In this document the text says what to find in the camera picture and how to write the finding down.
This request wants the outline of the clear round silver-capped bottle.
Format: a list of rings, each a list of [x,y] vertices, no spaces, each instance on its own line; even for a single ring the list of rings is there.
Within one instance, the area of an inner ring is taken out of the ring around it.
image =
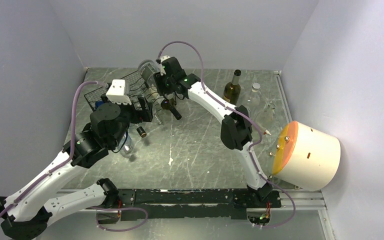
[[[156,62],[151,59],[146,59],[139,64],[137,71],[144,79],[145,85],[148,88],[156,87],[155,74],[160,72]]]

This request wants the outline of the square black-capped liquor bottle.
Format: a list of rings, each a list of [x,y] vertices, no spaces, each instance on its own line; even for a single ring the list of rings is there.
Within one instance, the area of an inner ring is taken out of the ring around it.
[[[145,129],[142,126],[138,126],[136,128],[136,131],[141,138],[145,138],[147,136],[147,132],[145,131]]]

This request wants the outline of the tall dark wine bottle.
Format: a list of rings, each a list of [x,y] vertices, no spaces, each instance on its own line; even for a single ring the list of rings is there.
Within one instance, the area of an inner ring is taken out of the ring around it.
[[[232,105],[236,105],[240,97],[242,88],[239,84],[239,80],[241,75],[241,70],[236,69],[233,73],[232,80],[225,85],[223,90],[222,98]]]

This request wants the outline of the clear wine bottle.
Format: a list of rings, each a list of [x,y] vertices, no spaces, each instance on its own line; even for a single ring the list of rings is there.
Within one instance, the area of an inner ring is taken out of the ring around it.
[[[163,125],[164,124],[164,121],[162,120],[161,116],[160,116],[160,111],[161,109],[158,108],[158,107],[155,107],[153,109],[153,119],[156,121],[156,123],[158,125]]]

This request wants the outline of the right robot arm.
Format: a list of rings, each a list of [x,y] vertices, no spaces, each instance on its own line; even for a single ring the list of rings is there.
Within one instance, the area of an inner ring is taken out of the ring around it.
[[[273,187],[255,154],[254,122],[249,118],[247,108],[223,100],[205,85],[202,77],[186,74],[177,58],[163,56],[156,62],[159,72],[154,74],[154,79],[158,94],[182,95],[201,105],[220,122],[220,139],[226,148],[235,152],[242,165],[250,202],[255,207],[262,207],[268,202]]]

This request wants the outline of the blue liquid glass bottle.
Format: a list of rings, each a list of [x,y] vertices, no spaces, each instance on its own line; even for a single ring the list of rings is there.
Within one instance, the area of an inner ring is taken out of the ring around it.
[[[101,103],[91,114],[91,128],[102,146],[113,153],[130,152],[126,147],[131,141],[128,133],[133,114],[128,106],[116,103]]]

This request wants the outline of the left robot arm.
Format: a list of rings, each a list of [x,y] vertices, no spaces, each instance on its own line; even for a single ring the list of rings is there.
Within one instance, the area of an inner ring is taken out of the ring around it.
[[[139,96],[140,108],[105,100],[90,115],[83,131],[67,142],[55,159],[16,193],[0,196],[0,227],[14,240],[32,240],[58,220],[90,207],[120,204],[119,190],[108,178],[76,192],[56,193],[110,151],[120,150],[130,124],[151,122],[153,105]]]

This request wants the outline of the dark green labelled wine bottle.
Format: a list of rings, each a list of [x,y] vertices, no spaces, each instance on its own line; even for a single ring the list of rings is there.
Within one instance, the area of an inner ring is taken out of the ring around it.
[[[177,102],[174,96],[161,96],[157,92],[156,87],[148,87],[146,90],[146,95],[152,100],[153,109],[160,108],[160,113],[162,111],[168,111],[174,116],[176,120],[180,120],[182,118],[182,115],[176,109]]]

